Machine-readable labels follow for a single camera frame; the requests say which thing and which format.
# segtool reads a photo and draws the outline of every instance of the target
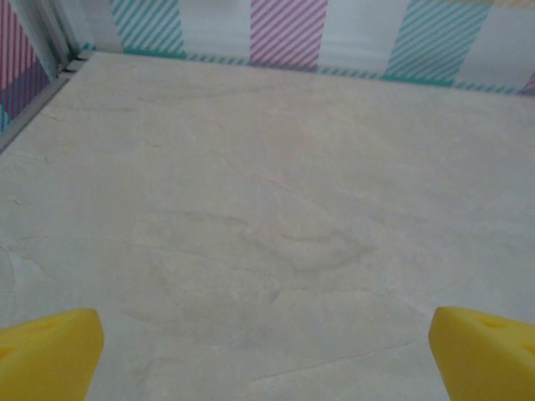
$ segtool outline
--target striped wall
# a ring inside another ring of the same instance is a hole
[[[80,48],[533,94],[535,0],[57,2]]]
[[[48,83],[12,4],[0,0],[0,134]]]

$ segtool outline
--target marble-patterned surface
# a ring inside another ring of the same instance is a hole
[[[533,99],[97,53],[0,158],[0,324],[96,307],[90,401],[444,401],[534,206]]]

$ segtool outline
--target beige floor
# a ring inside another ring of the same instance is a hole
[[[0,325],[96,307],[89,401],[445,401],[534,206],[533,99],[97,53],[0,158]]]

